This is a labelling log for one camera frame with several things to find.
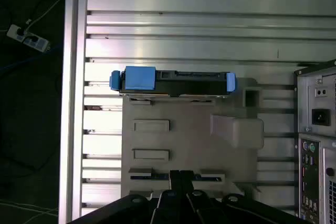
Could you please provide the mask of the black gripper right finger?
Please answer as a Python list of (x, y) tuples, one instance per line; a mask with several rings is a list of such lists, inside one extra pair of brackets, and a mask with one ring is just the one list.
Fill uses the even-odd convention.
[(181, 171), (181, 189), (187, 210), (182, 223), (308, 223), (296, 216), (240, 194), (228, 194), (220, 201), (194, 189), (191, 173)]

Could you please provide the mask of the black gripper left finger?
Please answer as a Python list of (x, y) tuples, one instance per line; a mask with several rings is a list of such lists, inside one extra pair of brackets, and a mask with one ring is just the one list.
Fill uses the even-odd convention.
[(70, 223), (181, 223), (182, 181), (180, 172), (169, 176), (170, 188), (158, 201), (133, 194), (125, 196)]

